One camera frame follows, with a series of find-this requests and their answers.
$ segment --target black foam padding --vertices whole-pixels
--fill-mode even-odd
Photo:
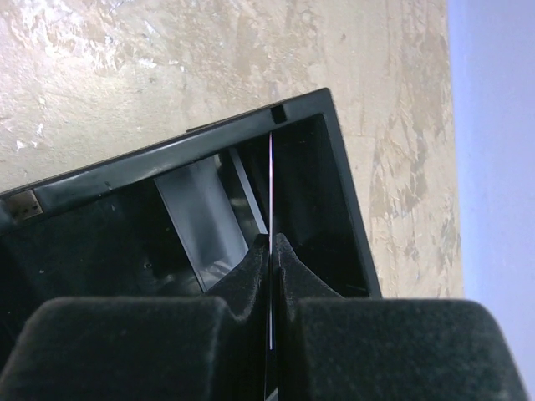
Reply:
[[[235,326],[216,297],[49,301],[19,337],[0,399],[232,399]]]
[[[308,269],[296,256],[292,246],[284,234],[275,236],[273,248],[273,270],[278,277],[275,287],[278,299],[276,308],[276,343],[278,365],[278,397],[279,399],[300,399],[295,396],[301,393],[304,370],[308,367],[297,355],[302,351],[302,344],[295,332],[295,318],[299,300],[306,297],[321,299],[339,298],[318,276]]]
[[[263,399],[268,258],[268,236],[259,235],[243,261],[206,293],[224,299],[237,322],[232,340],[241,354],[228,383],[235,400]]]
[[[302,381],[285,399],[527,399],[499,327],[473,302],[303,299],[293,333]]]

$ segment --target black plastic frame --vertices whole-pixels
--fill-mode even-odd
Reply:
[[[371,297],[380,297],[380,286],[375,272],[344,140],[334,108],[331,93],[320,89],[310,94],[287,99],[245,114],[205,125],[171,140],[90,165],[83,169],[55,176],[0,195],[0,236],[39,222],[49,216],[81,206],[124,186],[173,170],[217,153],[219,150],[257,138],[266,133],[321,114],[329,134],[336,167],[349,219],[353,227],[359,264],[364,268],[365,280]],[[39,214],[25,220],[13,218],[8,207],[13,196],[30,192],[38,201]]]

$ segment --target thin wire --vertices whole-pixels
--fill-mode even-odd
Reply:
[[[273,137],[269,133],[269,349],[273,350]]]

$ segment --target textured plaster wall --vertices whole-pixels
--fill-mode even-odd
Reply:
[[[388,296],[460,296],[446,0],[3,0],[0,190],[323,86]]]

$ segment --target white wall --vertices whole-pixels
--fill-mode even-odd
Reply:
[[[466,296],[535,396],[535,0],[450,0]]]

